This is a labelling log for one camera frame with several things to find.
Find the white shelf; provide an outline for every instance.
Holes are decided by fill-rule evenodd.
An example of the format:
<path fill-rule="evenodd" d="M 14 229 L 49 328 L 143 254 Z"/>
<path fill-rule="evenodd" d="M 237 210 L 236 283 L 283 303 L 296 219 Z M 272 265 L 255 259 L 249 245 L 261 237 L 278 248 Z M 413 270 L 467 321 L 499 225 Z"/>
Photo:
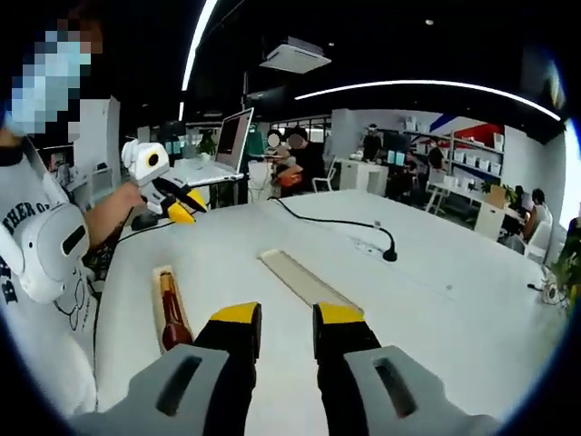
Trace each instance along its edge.
<path fill-rule="evenodd" d="M 414 134 L 416 136 L 423 136 L 423 137 L 432 138 L 432 139 L 441 139 L 444 141 L 450 140 L 449 136 L 443 136 L 441 134 L 424 134 L 422 132 L 416 132 L 414 130 L 396 130 L 396 129 L 380 129 L 380 130 L 386 130 L 388 132 L 395 132 L 396 134 Z"/>
<path fill-rule="evenodd" d="M 485 145 L 476 144 L 476 143 L 469 141 L 467 139 L 454 138 L 454 142 L 470 145 L 471 147 L 479 148 L 480 150 L 486 150 L 487 152 L 491 152 L 494 154 L 504 154 L 504 152 L 500 152 L 499 150 L 496 150 L 494 148 L 486 147 Z"/>
<path fill-rule="evenodd" d="M 488 174 L 489 176 L 496 177 L 497 179 L 499 179 L 501 177 L 500 175 L 496 175 L 494 173 L 491 173 L 490 171 L 484 171 L 484 170 L 481 170 L 480 168 L 477 168 L 476 166 L 467 165 L 467 164 L 462 163 L 462 162 L 452 161 L 452 164 L 458 165 L 458 166 L 464 166 L 465 168 L 469 168 L 470 170 L 475 170 L 475 171 L 478 171 L 479 173 Z"/>

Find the laptop screen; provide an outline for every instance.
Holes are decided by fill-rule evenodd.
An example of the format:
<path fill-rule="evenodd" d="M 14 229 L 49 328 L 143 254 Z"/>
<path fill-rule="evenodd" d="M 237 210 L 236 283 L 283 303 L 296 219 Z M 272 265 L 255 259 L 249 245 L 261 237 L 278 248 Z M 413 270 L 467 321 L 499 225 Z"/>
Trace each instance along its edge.
<path fill-rule="evenodd" d="M 222 123 L 220 140 L 216 150 L 216 162 L 240 171 L 242 152 L 248 136 L 254 108 L 229 116 Z"/>

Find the led strip light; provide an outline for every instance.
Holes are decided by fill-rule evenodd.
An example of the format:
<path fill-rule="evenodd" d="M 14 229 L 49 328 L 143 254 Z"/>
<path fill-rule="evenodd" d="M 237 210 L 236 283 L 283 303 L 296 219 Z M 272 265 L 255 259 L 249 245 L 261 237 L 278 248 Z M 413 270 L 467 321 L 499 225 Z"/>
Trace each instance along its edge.
<path fill-rule="evenodd" d="M 554 112 L 549 111 L 545 107 L 543 107 L 539 104 L 536 104 L 534 102 L 531 102 L 530 100 L 527 100 L 526 98 L 523 98 L 521 96 L 507 93 L 505 91 L 499 91 L 498 89 L 494 89 L 494 88 L 488 88 L 486 86 L 481 86 L 479 84 L 463 84 L 461 82 L 450 82 L 447 80 L 387 80 L 387 81 L 383 81 L 383 82 L 368 82 L 365 84 L 350 84 L 347 86 L 340 86 L 338 88 L 331 88 L 331 89 L 325 89 L 323 91 L 317 91 L 316 93 L 299 95 L 297 97 L 294 97 L 294 99 L 295 100 L 303 100 L 305 98 L 315 97 L 317 95 L 337 93 L 339 91 L 348 91 L 349 89 L 369 88 L 372 86 L 388 86 L 388 85 L 394 85 L 394 84 L 439 84 L 439 85 L 444 85 L 444 86 L 456 86 L 457 88 L 474 89 L 476 91 L 483 91 L 485 93 L 491 93 L 491 94 L 500 95 L 502 97 L 510 98 L 511 100 L 515 100 L 515 101 L 520 102 L 522 104 L 526 104 L 527 106 L 533 107 L 533 108 L 537 109 L 538 111 L 542 112 L 543 114 L 547 114 L 548 116 L 550 116 L 551 118 L 553 118 L 556 121 L 561 121 L 561 117 L 559 115 L 557 115 Z"/>

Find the white chair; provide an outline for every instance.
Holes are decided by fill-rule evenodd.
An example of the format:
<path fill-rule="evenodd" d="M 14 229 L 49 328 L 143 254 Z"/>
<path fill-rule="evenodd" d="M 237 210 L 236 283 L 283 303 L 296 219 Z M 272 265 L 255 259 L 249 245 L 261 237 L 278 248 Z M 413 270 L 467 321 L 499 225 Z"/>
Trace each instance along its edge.
<path fill-rule="evenodd" d="M 523 255 L 526 258 L 542 265 L 547 256 L 547 249 L 551 240 L 551 224 L 541 221 L 528 243 L 523 241 L 521 237 L 516 240 L 524 247 Z"/>
<path fill-rule="evenodd" d="M 332 162 L 330 163 L 329 171 L 327 172 L 327 177 L 313 177 L 312 178 L 312 189 L 315 193 L 317 193 L 317 182 L 324 182 L 327 184 L 329 191 L 333 189 L 330 187 L 330 181 L 333 180 L 335 175 L 335 162 L 337 162 L 337 156 L 333 157 Z"/>

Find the desk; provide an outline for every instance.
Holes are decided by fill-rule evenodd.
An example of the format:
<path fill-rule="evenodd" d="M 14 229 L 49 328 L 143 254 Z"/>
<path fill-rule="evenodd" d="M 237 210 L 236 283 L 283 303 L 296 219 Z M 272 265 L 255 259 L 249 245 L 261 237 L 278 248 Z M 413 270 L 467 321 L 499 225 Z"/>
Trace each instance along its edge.
<path fill-rule="evenodd" d="M 339 189 L 357 189 L 384 196 L 389 168 L 350 159 L 337 159 L 341 165 Z"/>
<path fill-rule="evenodd" d="M 395 344 L 442 379 L 448 399 L 499 419 L 527 395 L 565 320 L 527 283 L 539 265 L 431 214 L 359 191 L 284 200 L 296 213 L 390 229 L 399 260 L 386 263 L 357 241 L 387 247 L 373 229 L 309 223 L 275 202 L 216 209 L 119 243 L 96 333 L 101 410 L 160 356 L 152 268 L 170 264 L 194 334 L 220 308 L 262 304 L 258 380 L 246 421 L 251 435 L 327 434 L 312 349 L 311 309 L 256 257 L 279 248 L 365 310 L 384 345 Z"/>
<path fill-rule="evenodd" d="M 471 202 L 478 202 L 480 203 L 480 212 L 478 213 L 478 219 L 474 230 L 493 241 L 496 241 L 500 235 L 500 229 L 502 228 L 505 215 L 516 219 L 521 224 L 525 223 L 525 220 L 516 211 L 513 211 L 506 206 L 504 209 L 498 209 L 497 207 L 486 203 L 484 201 L 485 195 L 481 191 L 469 191 L 457 186 L 448 186 L 444 183 L 431 183 L 430 185 L 434 186 L 434 190 L 429 198 L 428 205 L 426 206 L 426 212 L 429 212 L 433 207 L 434 202 L 436 201 L 436 195 L 439 194 L 440 198 L 438 205 L 434 211 L 434 214 L 438 214 L 444 192 L 455 193 L 468 198 Z"/>
<path fill-rule="evenodd" d="M 474 202 L 478 202 L 478 203 L 484 202 L 484 193 L 482 193 L 481 191 L 469 191 L 468 189 L 460 188 L 457 186 L 448 186 L 447 184 L 444 184 L 441 182 L 430 183 L 429 185 L 433 186 L 434 190 L 432 191 L 432 196 L 429 197 L 429 202 L 428 202 L 428 205 L 426 206 L 426 212 L 429 212 L 429 210 L 432 208 L 432 206 L 434 205 L 434 202 L 436 201 L 436 196 L 439 194 L 440 201 L 438 202 L 438 205 L 436 206 L 436 211 L 434 212 L 434 214 L 438 214 L 439 206 L 441 204 L 441 195 L 445 191 L 447 191 L 449 193 L 455 193 L 457 195 L 461 195 L 463 197 L 468 198 L 470 201 L 474 201 Z"/>

